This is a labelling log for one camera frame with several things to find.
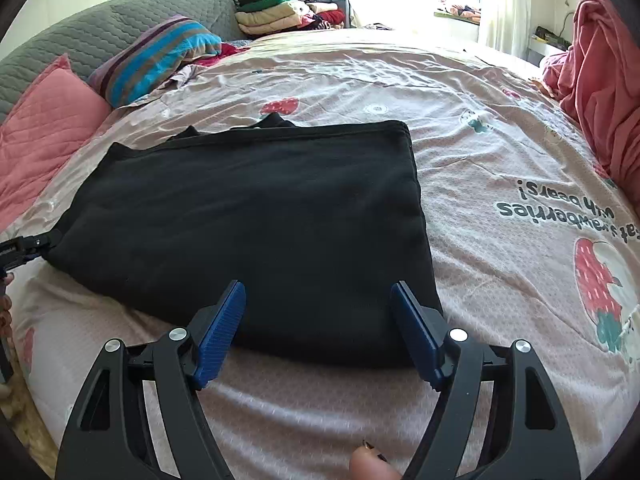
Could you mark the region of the left hand painted nails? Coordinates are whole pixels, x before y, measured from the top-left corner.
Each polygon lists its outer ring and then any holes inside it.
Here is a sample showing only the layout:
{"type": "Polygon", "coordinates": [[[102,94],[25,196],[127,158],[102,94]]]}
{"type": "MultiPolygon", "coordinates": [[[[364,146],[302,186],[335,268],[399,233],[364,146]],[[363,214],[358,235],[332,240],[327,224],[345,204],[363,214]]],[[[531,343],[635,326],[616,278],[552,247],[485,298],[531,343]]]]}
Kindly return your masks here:
{"type": "Polygon", "coordinates": [[[12,300],[6,293],[6,290],[14,280],[14,274],[11,272],[1,273],[1,399],[6,399],[10,394],[8,382],[13,375],[13,368],[9,358],[8,344],[9,336],[12,335],[12,300]]]}

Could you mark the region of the right hand thumb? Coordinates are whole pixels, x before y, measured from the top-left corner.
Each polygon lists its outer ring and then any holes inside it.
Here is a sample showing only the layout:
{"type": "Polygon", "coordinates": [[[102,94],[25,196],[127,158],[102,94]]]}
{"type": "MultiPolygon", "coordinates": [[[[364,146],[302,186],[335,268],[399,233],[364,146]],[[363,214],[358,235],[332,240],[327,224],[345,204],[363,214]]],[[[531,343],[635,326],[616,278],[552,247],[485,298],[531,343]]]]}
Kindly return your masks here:
{"type": "Polygon", "coordinates": [[[386,457],[369,441],[363,440],[349,460],[352,480],[399,480],[398,472],[386,457]]]}

